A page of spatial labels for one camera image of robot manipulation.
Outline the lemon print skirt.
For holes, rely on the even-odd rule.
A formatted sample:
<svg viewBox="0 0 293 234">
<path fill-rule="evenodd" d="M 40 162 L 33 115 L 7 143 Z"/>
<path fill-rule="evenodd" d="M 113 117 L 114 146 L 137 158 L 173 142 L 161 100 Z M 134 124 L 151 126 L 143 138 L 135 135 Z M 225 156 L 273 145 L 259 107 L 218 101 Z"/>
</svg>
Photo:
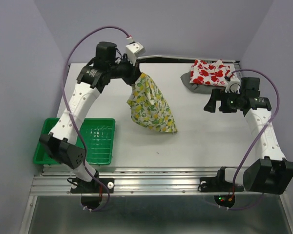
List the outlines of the lemon print skirt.
<svg viewBox="0 0 293 234">
<path fill-rule="evenodd" d="M 127 104 L 134 123 L 157 132 L 178 132 L 168 102 L 149 75 L 141 73 L 131 88 Z"/>
</svg>

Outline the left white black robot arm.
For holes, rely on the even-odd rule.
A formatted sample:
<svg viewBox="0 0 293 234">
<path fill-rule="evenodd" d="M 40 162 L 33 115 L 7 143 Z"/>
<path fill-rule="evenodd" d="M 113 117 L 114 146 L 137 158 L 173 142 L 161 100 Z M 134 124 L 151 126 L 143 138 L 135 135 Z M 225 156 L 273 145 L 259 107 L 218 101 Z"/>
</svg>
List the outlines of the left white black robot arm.
<svg viewBox="0 0 293 234">
<path fill-rule="evenodd" d="M 140 76 L 138 57 L 145 52 L 139 42 L 126 45 L 125 53 L 117 61 L 117 45 L 99 42 L 95 57 L 84 66 L 74 86 L 70 99 L 65 99 L 65 110 L 48 134 L 42 134 L 39 142 L 46 153 L 58 163 L 72 169 L 88 192 L 98 189 L 98 173 L 86 161 L 86 148 L 76 146 L 81 137 L 80 128 L 94 103 L 112 79 L 121 78 L 132 85 Z"/>
</svg>

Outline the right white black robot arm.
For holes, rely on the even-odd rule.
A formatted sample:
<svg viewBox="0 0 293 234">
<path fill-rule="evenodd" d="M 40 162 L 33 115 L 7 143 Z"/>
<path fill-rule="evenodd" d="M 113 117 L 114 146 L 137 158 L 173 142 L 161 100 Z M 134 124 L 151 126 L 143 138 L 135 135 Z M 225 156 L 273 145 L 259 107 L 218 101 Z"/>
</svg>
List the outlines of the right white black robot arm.
<svg viewBox="0 0 293 234">
<path fill-rule="evenodd" d="M 215 178 L 206 179 L 204 192 L 248 192 L 281 195 L 293 177 L 293 162 L 282 152 L 272 124 L 276 114 L 270 101 L 261 97 L 259 78 L 242 78 L 238 91 L 213 89 L 204 111 L 214 113 L 216 103 L 224 114 L 241 111 L 254 138 L 237 168 L 221 167 Z"/>
</svg>

